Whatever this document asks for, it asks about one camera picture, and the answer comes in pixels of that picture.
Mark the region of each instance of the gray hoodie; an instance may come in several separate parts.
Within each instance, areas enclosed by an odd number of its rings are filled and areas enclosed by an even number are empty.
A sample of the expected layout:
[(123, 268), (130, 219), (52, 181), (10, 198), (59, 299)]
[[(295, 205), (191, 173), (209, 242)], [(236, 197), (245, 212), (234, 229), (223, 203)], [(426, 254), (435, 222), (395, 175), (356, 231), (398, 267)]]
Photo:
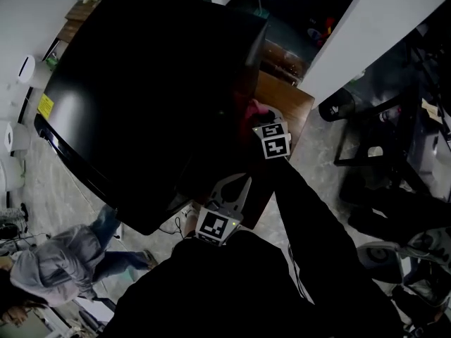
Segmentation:
[(11, 283), (60, 306), (77, 295), (92, 296), (92, 276), (104, 258), (99, 240), (86, 225), (56, 235), (19, 255)]

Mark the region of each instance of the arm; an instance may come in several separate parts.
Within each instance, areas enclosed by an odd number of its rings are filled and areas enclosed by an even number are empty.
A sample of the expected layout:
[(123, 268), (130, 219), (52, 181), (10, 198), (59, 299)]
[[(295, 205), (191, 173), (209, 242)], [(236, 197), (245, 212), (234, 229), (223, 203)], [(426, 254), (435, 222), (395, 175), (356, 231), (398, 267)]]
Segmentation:
[(349, 337), (350, 332), (402, 337), (395, 307), (359, 262), (345, 228), (285, 159), (270, 164), (299, 277), (314, 303), (327, 313), (336, 337)]
[(88, 299), (94, 298), (95, 293), (92, 289), (92, 276), (78, 260), (77, 256), (58, 241), (52, 241), (51, 247), (53, 253), (51, 259), (53, 263), (68, 273), (82, 295)]

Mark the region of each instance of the jeans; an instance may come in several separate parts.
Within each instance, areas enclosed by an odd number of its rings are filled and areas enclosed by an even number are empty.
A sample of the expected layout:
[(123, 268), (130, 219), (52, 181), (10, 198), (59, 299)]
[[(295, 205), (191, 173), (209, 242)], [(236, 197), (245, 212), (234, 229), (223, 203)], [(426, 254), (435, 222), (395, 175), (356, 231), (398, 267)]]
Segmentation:
[[(106, 250), (111, 238), (121, 222), (116, 219), (116, 211), (105, 205), (97, 219), (89, 226), (100, 242), (102, 250)], [(125, 272), (129, 267), (137, 270), (148, 270), (149, 261), (144, 253), (131, 251), (106, 251), (105, 258), (97, 265), (92, 281), (94, 283), (112, 275)]]

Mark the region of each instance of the black sleeve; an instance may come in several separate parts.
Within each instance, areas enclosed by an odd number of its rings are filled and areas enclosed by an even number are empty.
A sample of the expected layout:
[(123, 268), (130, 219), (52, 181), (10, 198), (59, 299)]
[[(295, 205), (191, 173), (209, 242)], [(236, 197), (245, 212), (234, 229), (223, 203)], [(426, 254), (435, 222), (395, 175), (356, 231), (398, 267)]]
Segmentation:
[(285, 159), (270, 164), (300, 279), (335, 336), (402, 337), (395, 306), (359, 262), (345, 228)]

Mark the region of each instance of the yellow label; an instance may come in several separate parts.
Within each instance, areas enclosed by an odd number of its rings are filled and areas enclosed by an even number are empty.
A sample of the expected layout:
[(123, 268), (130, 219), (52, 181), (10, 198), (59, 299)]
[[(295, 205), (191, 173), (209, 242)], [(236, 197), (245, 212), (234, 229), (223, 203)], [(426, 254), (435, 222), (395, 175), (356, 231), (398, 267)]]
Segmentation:
[(49, 119), (53, 107), (53, 101), (50, 100), (50, 98), (46, 94), (43, 94), (37, 110), (42, 114), (44, 118), (46, 118), (46, 120)]

